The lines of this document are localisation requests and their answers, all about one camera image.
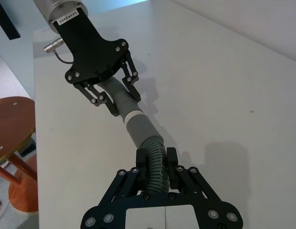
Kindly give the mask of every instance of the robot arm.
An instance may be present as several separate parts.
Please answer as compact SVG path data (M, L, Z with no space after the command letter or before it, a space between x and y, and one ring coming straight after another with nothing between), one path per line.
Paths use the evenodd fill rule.
M241 229L238 210L221 201L197 168L178 165L176 149L165 149L162 136L138 107L140 95L134 83L139 77L128 42L103 39L80 1L34 2L51 29L61 36L45 50L51 52L65 42L73 54L66 81L95 106L106 104L112 115L121 115L138 148L136 167L117 172L99 205L85 213L81 229L125 229L128 209L184 205L193 206L200 229ZM124 85L113 77L120 68L125 74ZM99 92L96 84L107 93ZM169 187L180 193L168 192Z

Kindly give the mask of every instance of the silver bolt head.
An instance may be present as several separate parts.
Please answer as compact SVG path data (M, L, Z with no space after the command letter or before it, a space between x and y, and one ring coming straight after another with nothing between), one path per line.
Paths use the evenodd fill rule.
M192 173L196 173L196 172L197 172L197 170L196 170L195 168L191 168L190 171L191 171Z
M109 214L106 214L105 217L104 217L104 222L105 223L110 223L114 220L114 216L113 214L109 213Z
M181 166L179 166L179 167L177 167L177 170L178 170L179 172L181 172L181 171L183 171L183 168L182 168Z
M226 217L233 222L236 222L238 220L238 217L235 213L229 212L228 214L226 214Z
M125 172L124 170L121 170L121 171L119 171L118 174L122 176L122 175L124 175L125 173L126 173L126 172Z
M219 214L215 210L209 210L209 217L211 217L212 219L217 219L219 217Z
M86 225L87 227L91 227L91 226L93 226L95 223L96 223L96 219L95 219L94 217L90 217L90 218L86 219L86 221L85 221L85 225Z

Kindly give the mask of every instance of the floor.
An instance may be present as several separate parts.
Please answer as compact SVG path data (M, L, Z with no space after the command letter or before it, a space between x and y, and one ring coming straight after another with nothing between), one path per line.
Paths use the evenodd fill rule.
M33 151L23 159L26 160L35 153L36 151ZM12 174L16 172L16 168L13 165L9 165L6 170ZM8 188L9 182L0 177L0 201L2 203L0 229L38 229L39 215L37 213L27 214L16 210L9 203Z

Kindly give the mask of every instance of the white table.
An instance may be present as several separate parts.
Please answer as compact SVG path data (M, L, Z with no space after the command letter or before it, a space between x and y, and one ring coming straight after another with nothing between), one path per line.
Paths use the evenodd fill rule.
M197 166L245 229L296 228L296 62L169 1L91 21L129 42L139 105L180 164ZM117 170L134 166L136 148L121 118L91 105L65 81L69 66L42 53L55 37L46 29L34 44L40 229L77 229Z

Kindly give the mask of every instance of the wooden stool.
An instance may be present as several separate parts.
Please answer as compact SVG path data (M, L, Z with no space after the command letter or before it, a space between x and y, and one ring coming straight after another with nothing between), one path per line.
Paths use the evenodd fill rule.
M34 101L24 97L0 99L0 162L7 159L18 171L13 176L0 167L0 176L9 181L9 200L19 211L38 211L36 155L25 163L15 152L35 131Z

